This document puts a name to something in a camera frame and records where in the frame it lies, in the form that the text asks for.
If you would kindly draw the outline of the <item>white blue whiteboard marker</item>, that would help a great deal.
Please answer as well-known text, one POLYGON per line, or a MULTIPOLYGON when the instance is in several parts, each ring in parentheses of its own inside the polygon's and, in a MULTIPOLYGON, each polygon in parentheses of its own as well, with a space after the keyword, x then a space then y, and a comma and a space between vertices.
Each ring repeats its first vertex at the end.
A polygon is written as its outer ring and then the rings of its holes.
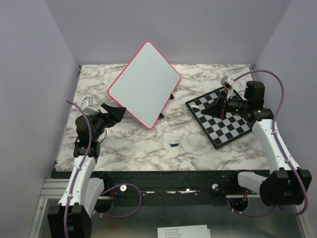
POLYGON ((197 106, 197 105, 189 105, 191 108, 195 108, 195 109, 198 109, 198 110, 204 110, 205 108, 204 107, 200 107, 200 106, 197 106))

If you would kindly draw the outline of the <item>pink framed whiteboard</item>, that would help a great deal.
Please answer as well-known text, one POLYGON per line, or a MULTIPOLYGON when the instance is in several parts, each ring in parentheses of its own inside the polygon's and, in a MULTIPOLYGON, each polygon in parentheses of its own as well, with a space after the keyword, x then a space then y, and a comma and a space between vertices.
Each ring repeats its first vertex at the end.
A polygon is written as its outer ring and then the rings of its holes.
POLYGON ((110 85, 107 94, 145 128, 152 129, 180 79, 177 70, 147 41, 110 85))

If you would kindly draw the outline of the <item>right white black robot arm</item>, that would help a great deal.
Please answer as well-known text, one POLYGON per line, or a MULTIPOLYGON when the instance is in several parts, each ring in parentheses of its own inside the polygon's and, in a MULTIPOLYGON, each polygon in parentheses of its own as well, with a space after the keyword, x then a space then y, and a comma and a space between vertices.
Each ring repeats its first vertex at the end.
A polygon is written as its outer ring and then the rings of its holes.
POLYGON ((240 172, 228 181, 228 189, 239 194, 246 188, 261 197, 266 206, 300 205, 312 180, 309 170, 302 170, 285 146, 273 120, 271 109, 264 107, 265 86, 248 81, 243 99, 230 98, 234 81, 225 76, 221 80, 224 90, 201 112, 214 118, 225 119, 227 113, 241 116, 252 129, 264 150, 269 176, 254 172, 240 172))

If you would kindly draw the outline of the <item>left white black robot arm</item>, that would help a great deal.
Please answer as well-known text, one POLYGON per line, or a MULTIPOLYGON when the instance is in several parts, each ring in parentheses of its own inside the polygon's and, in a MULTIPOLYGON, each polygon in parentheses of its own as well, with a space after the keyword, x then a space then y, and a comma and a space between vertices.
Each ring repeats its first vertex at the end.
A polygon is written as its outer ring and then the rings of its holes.
POLYGON ((53 238, 89 238, 92 233, 92 213, 98 196, 109 192, 110 184, 102 178, 92 178, 101 144, 99 137, 107 128, 121 122, 125 107, 83 103, 81 115, 75 120, 77 137, 74 142, 74 164, 69 182, 56 206, 48 210, 48 222, 53 238))

